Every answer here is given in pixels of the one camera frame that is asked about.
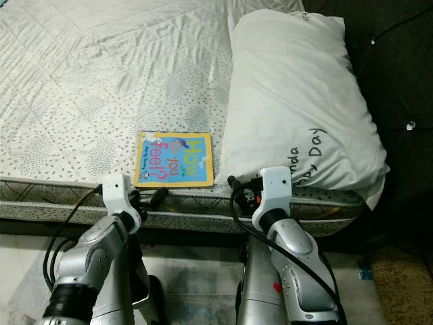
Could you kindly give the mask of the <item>colourful children's board book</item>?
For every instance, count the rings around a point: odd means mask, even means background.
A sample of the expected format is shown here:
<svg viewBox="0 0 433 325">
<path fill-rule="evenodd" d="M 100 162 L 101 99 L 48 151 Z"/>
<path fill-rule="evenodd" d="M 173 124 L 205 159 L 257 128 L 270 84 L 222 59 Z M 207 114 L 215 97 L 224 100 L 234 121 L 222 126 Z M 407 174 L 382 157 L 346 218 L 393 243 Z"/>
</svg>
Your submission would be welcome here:
<svg viewBox="0 0 433 325">
<path fill-rule="evenodd" d="M 209 133 L 139 133 L 134 186 L 189 188 L 213 186 L 213 183 Z"/>
</svg>

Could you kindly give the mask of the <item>white pillow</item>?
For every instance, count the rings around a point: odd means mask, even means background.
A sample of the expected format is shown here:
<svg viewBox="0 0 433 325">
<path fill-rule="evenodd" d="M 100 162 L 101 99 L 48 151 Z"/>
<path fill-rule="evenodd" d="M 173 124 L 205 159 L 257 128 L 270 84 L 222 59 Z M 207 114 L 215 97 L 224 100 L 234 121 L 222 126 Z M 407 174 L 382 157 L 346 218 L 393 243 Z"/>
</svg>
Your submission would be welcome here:
<svg viewBox="0 0 433 325">
<path fill-rule="evenodd" d="M 292 186 L 354 192 L 377 207 L 390 168 L 344 32 L 342 18 L 311 12 L 240 18 L 217 185 L 282 165 Z"/>
</svg>

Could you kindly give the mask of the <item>silver robot right leg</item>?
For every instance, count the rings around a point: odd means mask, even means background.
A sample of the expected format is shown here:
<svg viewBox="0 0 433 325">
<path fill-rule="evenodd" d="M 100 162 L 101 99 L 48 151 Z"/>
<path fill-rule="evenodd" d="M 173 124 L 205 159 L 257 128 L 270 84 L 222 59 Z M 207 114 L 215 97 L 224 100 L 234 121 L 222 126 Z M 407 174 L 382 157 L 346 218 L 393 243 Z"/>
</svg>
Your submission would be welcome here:
<svg viewBox="0 0 433 325">
<path fill-rule="evenodd" d="M 281 280 L 268 245 L 250 236 L 241 255 L 244 275 L 236 294 L 236 325 L 288 325 Z"/>
</svg>

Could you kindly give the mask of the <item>silver robot leg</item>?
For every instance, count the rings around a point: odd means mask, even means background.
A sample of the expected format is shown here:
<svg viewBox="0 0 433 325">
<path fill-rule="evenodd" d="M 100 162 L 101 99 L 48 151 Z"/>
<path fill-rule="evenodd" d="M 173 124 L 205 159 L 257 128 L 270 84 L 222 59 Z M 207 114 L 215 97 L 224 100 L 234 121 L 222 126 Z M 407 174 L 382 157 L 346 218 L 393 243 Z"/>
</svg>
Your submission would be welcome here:
<svg viewBox="0 0 433 325">
<path fill-rule="evenodd" d="M 148 274 L 139 239 L 130 236 L 126 248 L 112 261 L 90 325 L 134 325 L 134 311 L 145 325 L 166 325 L 163 286 Z"/>
<path fill-rule="evenodd" d="M 244 275 L 236 294 L 236 325 L 288 325 L 281 280 L 268 245 L 250 236 L 241 255 Z"/>
</svg>

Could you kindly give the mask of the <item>silver robot left leg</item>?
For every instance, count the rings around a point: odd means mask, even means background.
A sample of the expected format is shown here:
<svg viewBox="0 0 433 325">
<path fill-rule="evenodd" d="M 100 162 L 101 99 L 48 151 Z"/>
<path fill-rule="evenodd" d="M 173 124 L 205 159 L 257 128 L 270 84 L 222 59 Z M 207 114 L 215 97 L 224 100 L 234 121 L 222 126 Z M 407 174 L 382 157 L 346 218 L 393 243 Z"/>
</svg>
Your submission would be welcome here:
<svg viewBox="0 0 433 325">
<path fill-rule="evenodd" d="M 126 248 L 112 261 L 90 325 L 134 325 L 134 311 L 145 325 L 166 325 L 163 286 L 148 274 L 139 239 L 130 236 Z"/>
</svg>

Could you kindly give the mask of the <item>brown floor rug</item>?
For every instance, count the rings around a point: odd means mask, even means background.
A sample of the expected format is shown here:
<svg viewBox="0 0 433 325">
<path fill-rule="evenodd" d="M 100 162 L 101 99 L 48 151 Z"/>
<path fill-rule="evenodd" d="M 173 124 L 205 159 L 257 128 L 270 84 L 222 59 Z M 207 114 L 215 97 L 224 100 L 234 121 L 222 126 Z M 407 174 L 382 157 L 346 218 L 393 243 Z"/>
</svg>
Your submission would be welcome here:
<svg viewBox="0 0 433 325">
<path fill-rule="evenodd" d="M 387 325 L 433 325 L 433 264 L 420 251 L 385 246 L 370 256 Z"/>
</svg>

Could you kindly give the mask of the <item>black tufted headboard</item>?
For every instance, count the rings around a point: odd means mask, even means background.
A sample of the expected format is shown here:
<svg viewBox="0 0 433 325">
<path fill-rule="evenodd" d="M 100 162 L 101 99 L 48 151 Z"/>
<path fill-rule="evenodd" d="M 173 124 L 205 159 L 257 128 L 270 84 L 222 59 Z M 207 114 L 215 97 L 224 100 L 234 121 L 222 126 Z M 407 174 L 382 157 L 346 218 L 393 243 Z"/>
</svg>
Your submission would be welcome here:
<svg viewBox="0 0 433 325">
<path fill-rule="evenodd" d="M 433 0 L 301 0 L 344 19 L 347 46 L 390 167 L 376 207 L 321 244 L 376 250 L 433 228 Z"/>
</svg>

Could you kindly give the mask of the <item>black bed frame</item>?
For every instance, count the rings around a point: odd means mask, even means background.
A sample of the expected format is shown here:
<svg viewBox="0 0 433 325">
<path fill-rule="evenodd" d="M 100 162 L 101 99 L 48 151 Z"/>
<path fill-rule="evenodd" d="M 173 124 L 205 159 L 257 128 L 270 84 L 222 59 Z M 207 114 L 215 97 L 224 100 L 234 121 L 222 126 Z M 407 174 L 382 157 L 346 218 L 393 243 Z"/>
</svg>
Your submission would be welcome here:
<svg viewBox="0 0 433 325">
<path fill-rule="evenodd" d="M 51 236 L 58 222 L 0 220 L 0 233 L 30 236 Z M 209 246 L 238 248 L 246 236 L 214 232 L 193 232 L 192 230 L 166 230 L 146 228 L 140 233 L 142 244 L 164 244 L 180 246 Z M 319 248 L 327 252 L 366 253 L 376 251 L 388 244 L 385 236 L 351 236 L 346 232 L 317 238 Z"/>
</svg>

